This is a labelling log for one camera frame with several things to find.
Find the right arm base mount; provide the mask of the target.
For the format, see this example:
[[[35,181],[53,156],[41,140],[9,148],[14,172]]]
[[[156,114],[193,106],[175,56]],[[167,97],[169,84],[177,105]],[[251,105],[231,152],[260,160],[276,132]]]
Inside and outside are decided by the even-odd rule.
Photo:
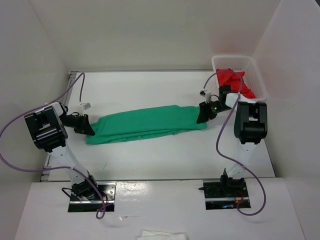
[[[245,180],[232,180],[229,183],[221,181],[204,181],[198,188],[203,192],[206,210],[250,209],[250,199]]]

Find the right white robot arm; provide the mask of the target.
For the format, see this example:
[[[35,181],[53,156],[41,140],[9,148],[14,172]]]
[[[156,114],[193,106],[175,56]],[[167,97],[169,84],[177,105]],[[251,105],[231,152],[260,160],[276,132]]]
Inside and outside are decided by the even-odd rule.
[[[219,113],[233,109],[235,111],[234,136],[238,139],[237,161],[232,167],[223,171],[220,177],[219,194],[231,197],[240,191],[245,184],[245,168],[251,161],[251,155],[256,146],[267,136],[268,116],[267,105],[244,97],[242,94],[231,92],[229,85],[219,88],[216,101],[211,100],[212,94],[203,89],[200,95],[205,101],[199,104],[198,124],[213,120]]]

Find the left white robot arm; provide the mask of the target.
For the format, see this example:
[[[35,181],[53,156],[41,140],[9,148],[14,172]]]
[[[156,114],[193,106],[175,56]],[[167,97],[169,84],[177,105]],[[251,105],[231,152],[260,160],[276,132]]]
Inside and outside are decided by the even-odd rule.
[[[75,133],[94,136],[87,114],[68,114],[68,108],[60,102],[53,102],[24,116],[35,146],[56,158],[71,181],[71,191],[79,200],[97,200],[100,188],[94,177],[84,168],[73,152],[67,139],[66,127]]]

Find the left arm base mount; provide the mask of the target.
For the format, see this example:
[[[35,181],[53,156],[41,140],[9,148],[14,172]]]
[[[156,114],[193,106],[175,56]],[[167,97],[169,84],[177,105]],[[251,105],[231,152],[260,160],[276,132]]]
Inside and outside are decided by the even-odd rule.
[[[105,211],[113,212],[115,210],[117,183],[111,181],[98,181],[97,186],[106,204]],[[86,198],[84,196],[77,196],[71,188],[63,187],[61,190],[68,197],[69,213],[96,212],[103,206],[101,198],[95,191],[91,198]]]

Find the green tank top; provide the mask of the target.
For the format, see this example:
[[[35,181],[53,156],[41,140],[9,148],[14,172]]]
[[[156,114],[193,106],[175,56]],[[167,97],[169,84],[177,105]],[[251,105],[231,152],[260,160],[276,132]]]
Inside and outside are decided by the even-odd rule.
[[[179,133],[204,130],[206,123],[197,123],[197,106],[167,105],[105,115],[91,124],[94,136],[87,145],[101,145],[160,138]]]

